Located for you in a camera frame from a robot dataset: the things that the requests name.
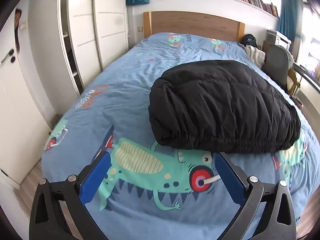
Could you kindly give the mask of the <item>grey desk chair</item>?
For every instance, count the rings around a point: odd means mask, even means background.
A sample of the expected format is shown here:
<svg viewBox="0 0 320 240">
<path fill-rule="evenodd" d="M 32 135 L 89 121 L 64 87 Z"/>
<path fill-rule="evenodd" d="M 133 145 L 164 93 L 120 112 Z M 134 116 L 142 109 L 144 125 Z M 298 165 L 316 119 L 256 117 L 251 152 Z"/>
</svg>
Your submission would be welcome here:
<svg viewBox="0 0 320 240">
<path fill-rule="evenodd" d="M 287 49 L 276 44 L 268 45 L 263 71 L 285 91 L 287 91 L 287 76 L 292 65 L 293 57 Z"/>
</svg>

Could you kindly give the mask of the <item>cream cloth pile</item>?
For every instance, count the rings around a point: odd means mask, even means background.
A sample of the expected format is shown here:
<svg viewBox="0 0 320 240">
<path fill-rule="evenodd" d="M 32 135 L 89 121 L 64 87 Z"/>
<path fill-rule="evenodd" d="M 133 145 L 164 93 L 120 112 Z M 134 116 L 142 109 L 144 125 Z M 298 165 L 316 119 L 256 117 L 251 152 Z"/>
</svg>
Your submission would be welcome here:
<svg viewBox="0 0 320 240">
<path fill-rule="evenodd" d="M 265 52 L 250 45 L 245 46 L 245 52 L 250 60 L 253 61 L 259 69 L 261 69 L 265 62 Z"/>
</svg>

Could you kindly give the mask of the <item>white sliding wardrobe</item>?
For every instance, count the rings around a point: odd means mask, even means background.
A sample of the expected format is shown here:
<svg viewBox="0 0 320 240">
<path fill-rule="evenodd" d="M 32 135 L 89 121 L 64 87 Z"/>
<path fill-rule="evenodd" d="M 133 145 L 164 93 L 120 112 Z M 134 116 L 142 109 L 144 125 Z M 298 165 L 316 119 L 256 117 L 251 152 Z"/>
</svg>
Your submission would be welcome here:
<svg viewBox="0 0 320 240">
<path fill-rule="evenodd" d="M 76 91 L 127 53 L 125 0 L 60 0 L 63 38 Z"/>
</svg>

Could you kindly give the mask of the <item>black puffer coat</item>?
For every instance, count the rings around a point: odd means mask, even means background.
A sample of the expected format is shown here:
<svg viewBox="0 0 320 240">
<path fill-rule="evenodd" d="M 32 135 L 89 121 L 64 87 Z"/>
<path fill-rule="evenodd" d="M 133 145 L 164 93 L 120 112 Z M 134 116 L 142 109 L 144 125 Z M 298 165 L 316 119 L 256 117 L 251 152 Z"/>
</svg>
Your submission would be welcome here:
<svg viewBox="0 0 320 240">
<path fill-rule="evenodd" d="M 184 63 L 152 85 L 149 120 L 160 145 L 225 153 L 271 153 L 300 137 L 298 113 L 247 65 Z"/>
</svg>

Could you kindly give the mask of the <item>long desk by window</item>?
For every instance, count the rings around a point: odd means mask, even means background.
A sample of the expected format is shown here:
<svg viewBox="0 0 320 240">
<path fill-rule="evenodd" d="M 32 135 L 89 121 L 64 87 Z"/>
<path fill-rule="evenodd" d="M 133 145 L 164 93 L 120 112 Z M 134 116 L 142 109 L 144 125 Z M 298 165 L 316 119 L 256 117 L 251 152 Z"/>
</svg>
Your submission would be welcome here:
<svg viewBox="0 0 320 240">
<path fill-rule="evenodd" d="M 319 82 L 311 76 L 307 69 L 295 62 L 293 69 L 300 82 L 295 95 L 302 101 L 303 111 L 308 114 L 309 118 L 319 122 Z"/>
</svg>

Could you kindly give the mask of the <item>blue monster-print bed cover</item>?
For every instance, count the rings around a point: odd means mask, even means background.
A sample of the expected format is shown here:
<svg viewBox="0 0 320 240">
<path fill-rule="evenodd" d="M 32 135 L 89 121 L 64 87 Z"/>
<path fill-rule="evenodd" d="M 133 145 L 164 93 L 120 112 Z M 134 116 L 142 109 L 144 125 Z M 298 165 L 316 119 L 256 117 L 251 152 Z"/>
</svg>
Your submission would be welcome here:
<svg viewBox="0 0 320 240">
<path fill-rule="evenodd" d="M 154 82 L 170 68 L 207 60 L 247 65 L 295 107 L 300 137 L 287 150 L 223 153 L 262 183 L 286 181 L 297 227 L 319 187 L 319 142 L 301 111 L 238 42 L 158 33 L 89 85 L 52 131 L 42 156 L 43 178 L 54 183 L 78 175 L 101 151 L 110 154 L 111 166 L 85 205 L 107 239 L 219 239 L 240 209 L 215 167 L 221 152 L 160 145 L 149 120 Z"/>
</svg>

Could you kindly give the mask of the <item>teal curtain right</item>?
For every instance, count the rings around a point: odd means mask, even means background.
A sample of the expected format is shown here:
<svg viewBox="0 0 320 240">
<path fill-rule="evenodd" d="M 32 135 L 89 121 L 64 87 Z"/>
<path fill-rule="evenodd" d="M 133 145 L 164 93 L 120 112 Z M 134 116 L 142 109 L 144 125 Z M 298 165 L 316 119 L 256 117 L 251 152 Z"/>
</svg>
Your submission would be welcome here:
<svg viewBox="0 0 320 240">
<path fill-rule="evenodd" d="M 303 0 L 281 0 L 281 12 L 277 31 L 285 35 L 291 43 L 301 38 Z"/>
</svg>

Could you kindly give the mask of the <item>white printer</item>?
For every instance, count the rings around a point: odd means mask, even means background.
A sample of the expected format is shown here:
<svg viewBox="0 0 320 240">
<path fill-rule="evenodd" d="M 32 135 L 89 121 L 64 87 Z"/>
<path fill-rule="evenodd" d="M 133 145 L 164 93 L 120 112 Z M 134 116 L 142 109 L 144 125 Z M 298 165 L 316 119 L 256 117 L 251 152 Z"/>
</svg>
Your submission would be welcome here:
<svg viewBox="0 0 320 240">
<path fill-rule="evenodd" d="M 278 31 L 267 30 L 266 41 L 277 46 L 282 46 L 286 50 L 290 50 L 291 40 Z"/>
</svg>

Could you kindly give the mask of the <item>wooden headboard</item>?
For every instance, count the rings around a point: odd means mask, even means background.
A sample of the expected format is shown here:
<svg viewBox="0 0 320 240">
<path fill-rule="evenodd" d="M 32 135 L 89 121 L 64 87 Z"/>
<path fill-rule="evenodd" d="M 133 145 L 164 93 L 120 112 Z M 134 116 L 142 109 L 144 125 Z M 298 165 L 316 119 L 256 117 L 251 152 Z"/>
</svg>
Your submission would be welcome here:
<svg viewBox="0 0 320 240">
<path fill-rule="evenodd" d="M 245 24 L 228 18 L 187 11 L 143 13 L 144 37 L 157 33 L 178 33 L 241 42 Z"/>
</svg>

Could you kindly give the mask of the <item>dark blue backpack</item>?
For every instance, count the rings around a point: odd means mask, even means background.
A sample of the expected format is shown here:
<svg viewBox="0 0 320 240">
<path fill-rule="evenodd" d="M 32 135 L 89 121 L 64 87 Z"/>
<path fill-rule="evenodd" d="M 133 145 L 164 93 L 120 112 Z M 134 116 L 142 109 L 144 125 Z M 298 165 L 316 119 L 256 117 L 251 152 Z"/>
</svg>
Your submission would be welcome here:
<svg viewBox="0 0 320 240">
<path fill-rule="evenodd" d="M 254 48 L 257 48 L 257 41 L 256 38 L 252 34 L 246 34 L 242 41 L 241 44 L 245 46 L 252 46 Z"/>
</svg>

